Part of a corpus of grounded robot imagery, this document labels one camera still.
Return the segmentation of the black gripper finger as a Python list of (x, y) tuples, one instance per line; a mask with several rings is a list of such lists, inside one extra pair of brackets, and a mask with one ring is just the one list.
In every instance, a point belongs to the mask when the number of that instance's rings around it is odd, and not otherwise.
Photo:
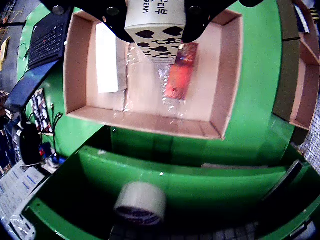
[(128, 7), (124, 0), (43, 0), (49, 11), (56, 6), (79, 8), (104, 23), (119, 39), (133, 43), (125, 31)]
[(186, 25), (183, 42), (197, 40), (209, 23), (238, 0), (185, 0)]

